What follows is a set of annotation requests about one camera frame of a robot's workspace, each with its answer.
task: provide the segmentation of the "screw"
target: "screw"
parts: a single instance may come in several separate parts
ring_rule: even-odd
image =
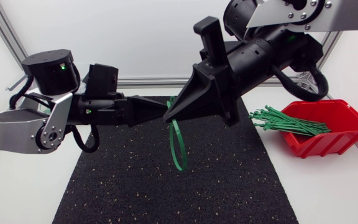
[[[331,6],[333,6],[333,3],[328,1],[325,6],[327,9],[329,9]]]

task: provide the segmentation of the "speckled mat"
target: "speckled mat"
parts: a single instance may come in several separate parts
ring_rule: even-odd
[[[231,128],[218,117],[179,122],[188,152],[184,172],[173,165],[162,120],[99,126],[100,148],[82,153],[53,222],[297,223],[243,102],[238,105],[242,119]]]

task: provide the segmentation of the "aluminum frame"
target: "aluminum frame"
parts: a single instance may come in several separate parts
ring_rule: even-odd
[[[318,62],[318,68],[322,68],[327,61],[329,54],[332,52],[336,42],[339,40],[342,32],[328,32],[323,39],[323,52],[324,57]],[[26,58],[27,52],[23,48],[19,38],[17,37],[14,29],[9,22],[4,10],[0,5],[0,35],[5,42],[7,48],[11,51],[12,56],[21,68],[21,61]],[[294,82],[297,82],[300,86],[310,89],[311,91],[317,91],[317,87],[314,83],[313,77],[309,73],[300,73],[297,76],[290,77]],[[188,78],[122,78],[118,81],[120,89],[128,88],[174,88],[183,87]],[[276,77],[268,79],[262,84],[262,86],[280,86],[282,85]],[[7,88],[12,91],[16,86]]]

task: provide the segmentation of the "green led light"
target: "green led light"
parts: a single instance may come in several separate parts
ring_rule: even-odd
[[[296,39],[296,36],[295,35],[292,35],[290,38],[288,38],[288,42],[292,42]]]

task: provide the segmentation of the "black cylindrical motor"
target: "black cylindrical motor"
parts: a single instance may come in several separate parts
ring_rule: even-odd
[[[293,66],[301,59],[303,65],[316,63],[322,56],[321,45],[309,35],[292,32],[284,25],[246,28],[257,3],[255,0],[232,0],[224,13],[225,30],[245,44],[227,55],[238,96],[253,89],[273,73]],[[306,67],[298,66],[297,72]]]
[[[60,95],[77,88],[77,76],[70,50],[52,50],[27,57],[22,62],[24,72],[34,76],[44,95]]]

